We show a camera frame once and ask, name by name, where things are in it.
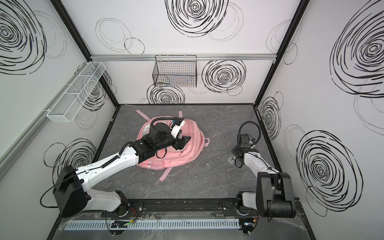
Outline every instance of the metal frame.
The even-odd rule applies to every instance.
[[[120,108],[121,108],[121,105],[119,105],[119,106],[115,109],[115,112],[114,112],[113,115],[112,115],[111,121],[110,121],[109,124],[108,124],[107,130],[105,131],[105,133],[104,133],[104,135],[103,135],[103,138],[101,139],[101,142],[100,142],[100,144],[99,144],[99,147],[98,147],[97,150],[96,150],[95,156],[93,156],[92,163],[97,162],[97,161],[99,160],[101,151],[103,150],[103,147],[104,147],[104,145],[105,145],[105,142],[107,141],[108,135],[109,135],[109,133],[111,132],[111,129],[112,129],[112,127],[113,127],[113,124],[115,123],[116,116],[118,115]]]
[[[273,76],[275,75],[277,67],[280,64],[280,61],[283,59],[284,53],[285,53],[285,51],[286,51],[286,49],[287,49],[287,47],[291,41],[291,38],[293,37],[293,34],[296,31],[297,26],[300,23],[302,16],[304,15],[304,12],[305,12],[308,4],[310,3],[310,1],[311,0],[301,0],[300,1],[299,6],[297,7],[296,12],[293,15],[292,21],[288,27],[288,30],[285,33],[283,41],[281,42],[279,50],[277,51],[276,61],[271,65],[271,68],[268,71],[268,74],[264,80],[264,83],[260,89],[260,92],[257,95],[256,101],[255,101],[256,108],[259,106],[260,102],[262,101],[262,98],[263,98],[263,96],[264,96],[264,94],[265,94],[265,92],[269,86],[269,83],[271,82]]]
[[[293,19],[291,21],[291,24],[288,28],[287,33],[284,36],[284,39],[282,41],[282,44],[276,54],[222,54],[222,55],[214,55],[214,54],[200,54],[197,55],[198,60],[275,60],[274,63],[272,63],[271,68],[267,74],[267,77],[262,85],[262,88],[259,92],[259,95],[253,104],[253,108],[255,111],[255,114],[257,116],[257,119],[259,121],[259,124],[261,126],[262,132],[265,137],[265,141],[267,143],[268,149],[271,152],[271,156],[273,159],[273,162],[275,164],[276,169],[281,171],[281,166],[279,164],[279,161],[276,157],[276,153],[273,149],[272,143],[270,139],[268,138],[265,126],[263,121],[261,120],[260,114],[258,113],[257,106],[261,102],[261,99],[271,81],[273,78],[274,73],[276,72],[276,69],[284,55],[284,52],[289,44],[289,41],[294,34],[297,25],[300,22],[300,19],[302,15],[304,14],[304,11],[308,5],[310,0],[301,0],[299,3],[299,6],[295,12],[295,15],[293,16]],[[76,44],[79,46],[80,51],[83,53],[84,57],[87,60],[93,60],[93,61],[154,61],[154,56],[155,55],[91,55],[89,50],[87,49],[83,39],[81,38],[80,34],[76,30],[76,27],[74,26],[73,22],[71,21],[67,11],[65,10],[63,4],[61,3],[60,0],[51,0],[53,6],[55,7],[56,11],[58,12],[59,16],[65,23],[67,29],[71,33],[73,39],[75,40]],[[109,98],[111,99],[112,103],[116,107],[116,111],[114,113],[114,116],[112,118],[112,121],[110,122],[107,131],[105,132],[103,139],[99,145],[98,151],[97,151],[97,156],[95,155],[93,161],[96,161],[100,155],[100,152],[105,144],[105,141],[108,137],[108,134],[112,128],[112,125],[114,123],[114,120],[116,118],[116,115],[118,113],[118,110],[120,109],[120,105],[118,104],[115,96],[113,95],[112,91],[110,90],[109,86],[107,85],[106,81],[104,78],[100,79],[100,82],[102,83],[103,88],[107,92]],[[222,212],[222,215],[225,216],[227,215],[234,215],[236,214],[235,212],[229,212],[229,208],[227,207],[227,204],[230,204],[233,200],[235,199],[220,199],[219,202],[217,199],[132,199],[132,206],[137,207],[140,206],[142,210],[148,210],[149,207],[145,207],[145,204],[147,206],[151,206],[152,210],[155,210],[157,212],[161,211],[191,211],[191,210],[198,210],[203,208],[204,211],[212,211],[213,205],[216,206],[216,209],[219,212]],[[308,223],[308,220],[306,219],[305,213],[301,207],[301,205],[298,207],[300,215],[305,218],[303,220],[305,221],[306,228],[308,230],[308,233],[310,234],[311,239],[315,239],[312,229]],[[52,228],[52,231],[50,235],[48,236],[48,239],[53,239],[53,236],[56,232],[56,229],[61,222],[62,218],[59,216]]]
[[[207,212],[212,218],[227,218],[234,217],[243,222],[252,222],[254,214],[243,216],[236,211],[236,199],[128,199],[131,207],[135,209],[138,217],[144,217],[153,214],[156,218],[161,218],[169,212]],[[304,226],[308,231],[311,240],[316,240],[312,228],[309,225],[308,219],[301,205],[300,199],[295,198],[296,215],[300,216],[303,220]],[[123,217],[118,217],[115,213],[99,212],[102,218],[110,218],[111,220],[130,220],[135,214],[129,212]],[[59,227],[64,218],[58,217],[53,225],[53,228],[47,240],[53,240],[56,229]],[[114,228],[110,232],[115,232],[117,235],[121,234],[124,229]]]
[[[92,55],[92,61],[155,61],[155,56],[160,54],[116,54]],[[197,56],[197,61],[211,60],[275,60],[275,53],[244,53],[244,54],[168,54],[171,61],[183,61],[185,55]]]

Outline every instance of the wire basket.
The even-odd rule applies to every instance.
[[[167,83],[177,87],[197,86],[196,55],[156,55],[152,78],[155,86]]]
[[[88,62],[47,113],[53,122],[72,122],[105,71],[102,62]]]

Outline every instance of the white robotic arm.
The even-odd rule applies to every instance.
[[[269,174],[275,174],[279,172],[271,165],[269,165],[258,152],[245,153],[244,164],[252,170],[256,177],[259,172],[267,172]]]
[[[160,120],[173,120],[168,126]],[[106,157],[95,163],[74,169],[69,165],[64,167],[53,186],[62,217],[70,217],[82,210],[115,211],[120,205],[127,205],[121,191],[103,192],[92,187],[103,179],[127,168],[143,162],[153,156],[160,149],[172,146],[183,149],[189,136],[182,136],[180,128],[185,123],[184,118],[160,117],[152,120],[148,134],[134,142],[127,142],[120,152]]]
[[[78,167],[76,173],[80,173],[78,174],[78,178],[84,180],[81,184],[84,192],[90,190],[101,180],[127,167],[134,166],[139,163],[139,156],[136,156],[135,149],[133,147],[126,147],[118,159],[111,162],[104,168],[98,168],[118,154],[119,153],[113,154],[87,166]]]

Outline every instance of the backpack strap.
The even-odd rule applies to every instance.
[[[209,138],[205,138],[204,139],[204,147],[208,147],[208,145],[209,145],[209,143],[211,142],[211,139],[209,139]]]
[[[136,110],[135,112],[137,112],[140,116],[142,116],[142,117],[143,117],[145,120],[147,120],[148,122],[151,121],[151,119],[150,119],[147,115],[145,115],[142,111],[140,111],[139,109]]]
[[[160,181],[164,181],[165,178],[168,176],[169,172],[172,170],[173,167],[168,167],[166,169],[166,171],[163,173],[163,175],[161,176],[161,178],[159,178]]]

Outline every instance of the white wall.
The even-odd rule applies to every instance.
[[[259,106],[318,240],[382,238],[384,1],[367,2],[312,0]]]
[[[80,34],[89,45],[92,54],[128,54],[124,49],[124,40],[127,38],[136,38],[143,43],[134,40],[129,49],[132,54],[140,54],[142,45],[145,46],[144,54],[196,54],[269,53],[265,41],[270,31],[279,23],[292,18],[299,0],[205,1],[207,4],[205,8],[196,4],[200,9],[196,13],[188,11],[186,7],[180,8],[179,11],[169,12],[170,15],[176,16],[175,19],[184,20],[191,24],[191,27],[194,27],[188,29],[177,24],[180,31],[172,25],[172,21],[168,18],[167,9],[172,9],[172,1],[168,0],[107,2],[103,0],[64,0],[62,2]],[[209,5],[214,6],[215,10],[210,11]],[[189,16],[189,19],[182,18],[183,14]],[[202,20],[195,20],[196,24],[194,24],[192,21],[194,16]],[[115,20],[113,20],[114,22],[105,21],[101,26],[98,25],[99,20],[107,18]],[[204,20],[212,24],[219,22],[219,24],[215,30],[205,35],[187,33],[201,33],[211,29],[211,26],[205,27],[205,24],[202,27],[197,27]],[[210,36],[216,39],[225,39],[225,41],[217,41]]]
[[[50,55],[53,58],[46,57],[41,66],[36,67],[37,70],[33,66],[19,71],[19,73],[26,73],[30,69],[36,70],[25,75],[5,74],[5,70],[1,70],[3,66],[0,67],[2,83],[0,88],[2,100],[0,154],[12,144],[69,81],[78,65],[84,62],[81,52],[49,0],[27,1],[26,4],[21,0],[17,2],[25,9],[30,7],[32,11],[48,13],[53,19],[50,18],[51,23],[55,21],[63,31],[53,31],[47,27],[46,18],[38,17],[35,21],[37,21],[37,25],[40,22],[43,26],[49,46],[46,49],[46,56]],[[4,5],[1,5],[1,9],[9,13],[9,9],[6,9]],[[47,16],[41,12],[35,14]],[[56,37],[59,37],[58,34],[61,33],[65,34],[66,39],[65,54],[63,45],[58,45],[59,48],[55,47],[62,40],[61,37],[55,39],[55,34]],[[0,44],[3,46],[1,41],[4,36],[1,34],[4,34],[3,30],[0,32]],[[2,48],[0,48],[0,56],[7,56]],[[24,55],[12,52],[10,56]],[[41,240],[48,237],[59,211],[58,209],[43,208],[39,203],[41,195],[53,185],[53,169],[45,166],[44,160],[48,166],[55,166],[58,156],[66,149],[68,153],[73,152],[74,154],[62,155],[56,166],[60,165],[62,161],[66,161],[65,165],[73,164],[75,167],[89,164],[115,110],[99,84],[91,93],[91,98],[87,100],[87,103],[94,107],[90,108],[85,104],[71,123],[49,121],[0,181],[1,239]],[[55,170],[60,170],[61,167],[62,165],[56,167]],[[51,191],[46,194],[43,203],[55,206]],[[25,222],[22,227],[20,224],[15,224],[20,223],[20,220]]]
[[[20,57],[20,63],[10,67],[0,67],[2,85],[0,88],[2,103],[0,105],[2,116],[0,118],[0,126],[2,126],[0,127],[0,136],[2,136],[0,138],[0,156],[44,110],[49,101],[69,81],[77,67],[85,62],[50,1],[36,0],[24,3],[22,0],[17,0],[13,2],[19,3],[26,13],[31,14],[29,21],[34,25],[23,26],[22,19],[26,19],[26,16],[19,14],[17,17],[12,12],[12,8],[2,5],[1,9],[5,15],[14,17],[13,23],[18,26],[9,28],[10,31],[14,29],[23,33],[25,27],[26,35],[24,38],[22,38],[23,34],[14,35],[13,40],[9,40],[11,42],[9,44],[6,43],[7,36],[0,35],[0,65],[13,65],[7,62],[9,60],[7,57]],[[25,41],[25,37],[28,36],[35,37],[32,38],[34,39],[32,50],[28,50],[29,42]],[[12,47],[16,43],[26,43],[27,47],[18,50],[17,47]]]
[[[215,85],[214,78],[207,71],[208,66],[221,65],[223,72],[237,73],[227,84]],[[207,65],[208,61],[197,61],[197,87],[169,87],[153,89],[152,61],[113,61],[104,62],[114,86],[119,89],[117,100],[122,104],[129,103],[253,103],[264,82],[272,61],[216,61]]]
[[[276,53],[299,0],[184,1],[186,5],[176,8],[172,4],[177,2],[64,0],[63,4],[94,55],[225,54]],[[290,51],[293,59],[287,61],[295,57],[296,49]],[[109,73],[115,86],[122,89],[117,94],[120,103],[253,103],[271,61],[238,62],[247,70],[244,81],[232,74],[238,71],[238,63],[233,61],[225,63],[221,77],[217,74],[207,80],[210,84],[204,84],[203,69],[208,62],[199,61],[197,86],[172,83],[174,88],[160,89],[159,98],[164,99],[160,102],[145,100],[153,84],[155,62],[106,64],[113,69]],[[182,101],[174,101],[175,93]]]

